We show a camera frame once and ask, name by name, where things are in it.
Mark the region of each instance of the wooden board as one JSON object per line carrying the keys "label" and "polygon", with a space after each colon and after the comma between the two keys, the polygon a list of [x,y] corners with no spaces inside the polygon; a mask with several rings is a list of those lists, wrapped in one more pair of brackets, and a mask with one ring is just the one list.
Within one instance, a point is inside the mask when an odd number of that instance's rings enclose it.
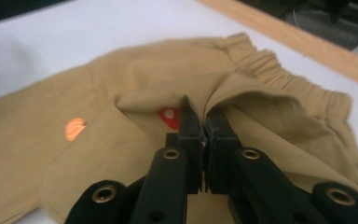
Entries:
{"label": "wooden board", "polygon": [[207,7],[358,82],[358,55],[234,0],[199,0]]}

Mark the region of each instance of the beige fabric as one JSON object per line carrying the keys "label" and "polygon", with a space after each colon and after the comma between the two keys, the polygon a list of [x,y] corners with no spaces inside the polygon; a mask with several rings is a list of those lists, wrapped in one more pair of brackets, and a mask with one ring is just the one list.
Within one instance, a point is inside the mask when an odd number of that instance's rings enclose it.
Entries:
{"label": "beige fabric", "polygon": [[[42,204],[63,222],[92,183],[145,175],[172,129],[164,107],[204,120],[225,111],[242,144],[265,151],[310,190],[334,180],[358,190],[348,95],[282,69],[246,35],[169,40],[122,49],[0,99],[0,223]],[[70,143],[67,122],[86,128]],[[191,195],[187,223],[232,223],[227,198]]]}

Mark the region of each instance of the white table surface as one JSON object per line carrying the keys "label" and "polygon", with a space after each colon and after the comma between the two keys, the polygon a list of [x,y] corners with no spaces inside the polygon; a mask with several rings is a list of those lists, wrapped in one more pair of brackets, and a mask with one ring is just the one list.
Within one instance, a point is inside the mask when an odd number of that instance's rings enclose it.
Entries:
{"label": "white table surface", "polygon": [[[245,32],[282,66],[331,91],[351,95],[358,141],[358,84],[196,1],[77,0],[0,21],[0,96],[114,49],[167,38]],[[18,223],[55,223],[38,209]]]}

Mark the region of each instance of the metal grommet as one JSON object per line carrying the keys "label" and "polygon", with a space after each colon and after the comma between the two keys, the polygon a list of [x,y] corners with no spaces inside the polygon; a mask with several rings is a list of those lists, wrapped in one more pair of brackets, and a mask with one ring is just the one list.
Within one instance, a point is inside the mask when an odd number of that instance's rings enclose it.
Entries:
{"label": "metal grommet", "polygon": [[354,198],[342,189],[330,188],[326,190],[326,194],[335,203],[345,206],[354,206],[356,204]]}
{"label": "metal grommet", "polygon": [[245,149],[242,152],[242,156],[249,160],[257,160],[260,158],[260,154],[258,154],[256,151],[251,150],[251,149]]}
{"label": "metal grommet", "polygon": [[162,153],[162,156],[168,160],[174,160],[180,156],[180,152],[176,149],[167,149]]}
{"label": "metal grommet", "polygon": [[92,200],[96,203],[107,203],[114,199],[117,189],[113,185],[104,185],[99,187],[92,194]]}

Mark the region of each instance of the screw hole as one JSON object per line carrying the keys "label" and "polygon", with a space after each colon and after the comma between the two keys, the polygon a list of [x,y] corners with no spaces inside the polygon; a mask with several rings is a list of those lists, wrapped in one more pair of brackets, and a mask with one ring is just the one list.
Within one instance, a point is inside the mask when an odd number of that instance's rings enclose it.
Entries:
{"label": "screw hole", "polygon": [[293,219],[299,223],[308,223],[308,218],[304,213],[294,212],[292,216]]}
{"label": "screw hole", "polygon": [[260,155],[251,149],[244,150],[242,152],[242,156],[249,160],[257,160],[258,158],[260,158]]}
{"label": "screw hole", "polygon": [[161,211],[153,211],[153,212],[150,213],[149,218],[150,218],[151,221],[160,222],[160,221],[164,220],[165,215]]}
{"label": "screw hole", "polygon": [[173,160],[180,156],[180,152],[176,149],[165,150],[162,154],[165,159]]}
{"label": "screw hole", "polygon": [[94,191],[92,200],[96,203],[107,203],[116,197],[117,190],[113,185],[105,185]]}
{"label": "screw hole", "polygon": [[335,203],[345,206],[353,206],[356,204],[354,198],[342,189],[328,189],[326,194]]}

